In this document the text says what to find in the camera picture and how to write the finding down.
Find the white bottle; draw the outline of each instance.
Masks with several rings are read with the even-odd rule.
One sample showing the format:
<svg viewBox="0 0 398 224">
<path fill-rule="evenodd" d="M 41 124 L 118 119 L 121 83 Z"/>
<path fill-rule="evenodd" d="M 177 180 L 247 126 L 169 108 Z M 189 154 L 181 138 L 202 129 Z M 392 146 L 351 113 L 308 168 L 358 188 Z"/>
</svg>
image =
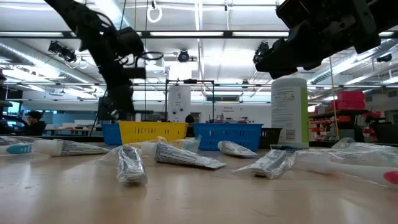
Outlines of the white bottle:
<svg viewBox="0 0 398 224">
<path fill-rule="evenodd" d="M 278 144 L 309 147 L 307 81 L 282 77 L 271 86 L 272 127 L 282 128 Z"/>
</svg>

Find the red box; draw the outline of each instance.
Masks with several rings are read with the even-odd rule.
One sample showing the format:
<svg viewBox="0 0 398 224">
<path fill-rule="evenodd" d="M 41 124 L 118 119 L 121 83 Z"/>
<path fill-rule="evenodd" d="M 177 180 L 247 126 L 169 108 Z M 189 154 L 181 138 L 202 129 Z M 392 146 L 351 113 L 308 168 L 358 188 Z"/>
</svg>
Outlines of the red box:
<svg viewBox="0 0 398 224">
<path fill-rule="evenodd" d="M 336 100 L 336 110 L 365 110 L 365 102 L 360 100 Z"/>
<path fill-rule="evenodd" d="M 362 91 L 340 91 L 337 93 L 338 100 L 358 100 L 364 101 L 365 95 Z"/>
</svg>

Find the ceiling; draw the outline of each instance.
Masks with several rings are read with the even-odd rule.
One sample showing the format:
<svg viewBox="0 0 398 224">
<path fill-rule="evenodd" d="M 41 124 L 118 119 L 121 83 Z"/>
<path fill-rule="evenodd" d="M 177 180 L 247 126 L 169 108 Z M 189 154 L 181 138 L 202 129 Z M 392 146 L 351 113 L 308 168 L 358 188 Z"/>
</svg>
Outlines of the ceiling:
<svg viewBox="0 0 398 224">
<path fill-rule="evenodd" d="M 86 2 L 87 5 L 97 11 L 101 11 L 111 17 L 113 13 L 110 8 L 101 8 L 99 1 L 112 0 L 80 0 Z M 119 7 L 123 8 L 124 18 L 135 30 L 197 30 L 197 19 L 195 18 L 194 6 L 196 0 L 157 0 L 156 3 L 162 6 L 162 18 L 159 22 L 152 23 L 147 20 L 147 1 L 128 0 L 127 2 L 118 1 Z M 229 0 L 228 6 L 235 7 L 232 10 L 224 11 L 224 0 L 202 0 L 203 2 L 203 19 L 201 20 L 201 30 L 281 30 L 288 31 L 285 24 L 276 16 L 273 7 L 265 7 L 275 5 L 275 1 L 271 0 Z M 167 7 L 178 7 L 179 9 L 170 9 Z M 156 11 L 151 12 L 152 18 L 157 16 Z M 41 0 L 0 0 L 0 15 L 3 21 L 0 23 L 0 31 L 66 31 L 69 30 L 61 17 Z M 64 64 L 62 58 L 53 56 L 48 47 L 52 39 L 14 39 L 20 44 L 25 45 L 41 55 L 51 57 Z M 62 45 L 69 49 L 76 50 L 76 53 L 87 62 L 86 68 L 76 66 L 74 70 L 79 74 L 90 77 L 90 80 L 103 82 L 102 76 L 98 73 L 98 69 L 88 52 L 78 52 L 80 41 L 77 39 L 58 39 Z M 257 49 L 261 41 L 266 41 L 272 45 L 275 39 L 202 39 L 203 45 L 203 62 L 204 73 L 202 78 L 207 80 L 216 80 L 218 82 L 241 82 L 243 79 L 251 82 L 267 83 L 271 77 L 267 73 L 255 73 L 256 69 L 252 63 L 254 51 Z M 144 41 L 148 50 L 155 50 L 166 54 L 166 67 L 177 63 L 173 56 L 181 50 L 188 50 L 193 57 L 198 57 L 198 42 L 196 39 L 147 39 Z M 336 63 L 339 59 L 348 54 L 352 54 L 354 49 L 344 50 L 331 57 L 331 62 Z M 376 63 L 375 68 L 389 66 L 390 63 L 396 63 L 397 53 L 393 53 L 393 60 L 389 63 Z M 326 58 L 321 66 L 311 71 L 305 71 L 300 68 L 297 76 L 310 80 L 319 75 L 320 72 L 329 69 L 329 59 Z M 364 61 L 357 66 L 341 72 L 338 77 L 351 75 L 350 78 L 356 78 L 372 71 L 371 61 Z M 193 78 L 199 78 L 197 71 L 192 74 Z M 164 79 L 163 73 L 148 73 L 148 77 L 156 77 Z"/>
</svg>

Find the desk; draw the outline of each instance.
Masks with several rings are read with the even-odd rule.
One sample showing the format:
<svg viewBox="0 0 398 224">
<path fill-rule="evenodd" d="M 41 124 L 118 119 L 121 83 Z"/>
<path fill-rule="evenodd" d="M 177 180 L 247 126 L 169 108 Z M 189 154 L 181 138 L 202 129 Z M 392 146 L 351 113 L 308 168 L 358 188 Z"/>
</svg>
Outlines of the desk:
<svg viewBox="0 0 398 224">
<path fill-rule="evenodd" d="M 44 133 L 46 131 L 51 132 L 51 136 L 54 136 L 56 131 L 70 131 L 71 134 L 78 134 L 79 131 L 81 131 L 81 135 L 88 136 L 88 133 L 91 131 L 91 129 L 76 129 L 76 128 L 48 128 L 44 130 Z"/>
<path fill-rule="evenodd" d="M 101 156 L 0 157 L 0 217 L 8 223 L 397 223 L 398 192 L 347 176 L 288 171 L 279 180 L 236 177 L 254 159 L 204 152 L 219 170 L 145 158 L 148 184 L 126 187 Z"/>
</svg>

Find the metal frame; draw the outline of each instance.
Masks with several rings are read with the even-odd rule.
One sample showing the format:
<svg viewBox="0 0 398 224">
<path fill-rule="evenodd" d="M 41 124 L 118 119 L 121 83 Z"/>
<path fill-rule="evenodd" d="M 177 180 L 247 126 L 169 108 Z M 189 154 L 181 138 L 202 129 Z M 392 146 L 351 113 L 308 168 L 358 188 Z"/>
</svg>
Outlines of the metal frame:
<svg viewBox="0 0 398 224">
<path fill-rule="evenodd" d="M 212 120 L 213 120 L 213 122 L 214 122 L 214 103 L 215 103 L 215 97 L 214 97 L 214 92 L 215 92 L 215 89 L 214 89 L 214 87 L 215 87 L 215 84 L 214 84 L 214 80 L 168 80 L 168 79 L 166 79 L 166 82 L 165 82 L 165 101 L 164 101 L 164 104 L 165 104 L 165 120 L 166 121 L 168 121 L 169 120 L 169 114 L 168 114 L 168 112 L 167 112 L 167 92 L 168 92 L 168 84 L 170 83 L 170 82 L 175 82 L 175 85 L 174 86 L 179 86 L 179 82 L 183 82 L 183 84 L 184 84 L 184 86 L 192 86 L 192 84 L 195 84 L 195 83 L 198 83 L 198 82 L 201 82 L 202 84 L 203 84 L 203 86 L 206 86 L 206 84 L 205 83 L 211 83 L 212 85 L 213 85 L 213 100 L 212 100 L 212 105 L 213 105 L 213 112 L 212 112 Z"/>
<path fill-rule="evenodd" d="M 173 30 L 173 31 L 164 31 L 164 30 L 142 30 L 136 31 L 139 35 L 141 35 L 142 39 L 280 39 L 280 38 L 287 38 L 284 35 L 245 35 L 245 36 L 235 36 L 233 32 L 246 32 L 250 33 L 261 33 L 261 32 L 288 32 L 288 30 Z M 176 33 L 175 35 L 151 35 L 151 32 L 168 32 L 168 33 Z M 178 35 L 181 32 L 197 32 L 198 35 Z M 222 32 L 223 35 L 199 35 L 201 32 Z M 398 31 L 391 30 L 394 32 L 391 36 L 384 36 L 380 37 L 381 39 L 395 39 L 398 38 Z M 36 33 L 36 35 L 21 35 L 22 33 Z M 62 33 L 60 36 L 52 36 L 51 33 L 58 34 Z M 0 39 L 1 38 L 12 38 L 12 39 L 78 39 L 76 34 L 71 31 L 0 31 Z"/>
</svg>

